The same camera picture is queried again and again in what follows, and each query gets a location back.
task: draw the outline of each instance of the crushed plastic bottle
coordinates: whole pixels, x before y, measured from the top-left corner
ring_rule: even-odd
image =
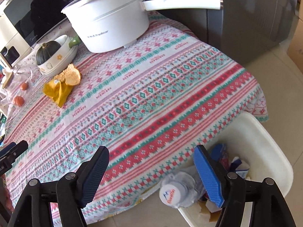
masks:
[[[195,166],[169,173],[161,181],[161,201],[173,208],[190,207],[206,192]]]

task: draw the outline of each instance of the trash can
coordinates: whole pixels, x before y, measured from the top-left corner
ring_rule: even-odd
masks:
[[[253,181],[262,182],[271,177],[285,197],[293,181],[292,167],[265,128],[251,114],[243,112],[217,137],[206,144],[206,149],[218,143],[226,143],[229,159],[239,156],[250,165],[248,176]],[[248,227],[252,203],[245,204],[241,227]],[[189,208],[178,209],[191,227],[212,227],[216,222],[205,224],[199,213],[201,207],[195,203]]]

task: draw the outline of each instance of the white bowl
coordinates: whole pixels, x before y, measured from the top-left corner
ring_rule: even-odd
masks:
[[[40,72],[45,77],[54,77],[58,74],[60,74],[64,69],[67,68],[67,66],[72,62],[72,60],[75,58],[78,50],[78,45],[73,46],[70,51],[67,53],[67,55],[60,61],[59,64],[57,64],[55,67],[51,69],[51,71],[48,72],[42,72],[40,69]]]
[[[56,42],[60,43],[61,47],[52,55],[47,61],[43,64],[38,65],[40,72],[48,74],[54,70],[57,65],[59,65],[67,54],[71,51],[69,48],[69,42],[71,41],[70,37],[67,35],[62,35],[55,39]]]

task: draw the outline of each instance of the yellow bag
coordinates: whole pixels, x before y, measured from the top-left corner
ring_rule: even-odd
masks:
[[[73,86],[67,85],[65,82],[61,82],[58,79],[52,79],[44,85],[43,92],[52,98],[58,107],[61,108],[66,102],[72,89]]]

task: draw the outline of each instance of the green pumpkin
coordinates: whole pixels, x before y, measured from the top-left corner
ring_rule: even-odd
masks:
[[[60,43],[56,41],[50,41],[48,43],[43,43],[42,47],[38,49],[36,54],[37,65],[42,65],[46,62],[50,57],[52,57],[58,49],[60,49]]]

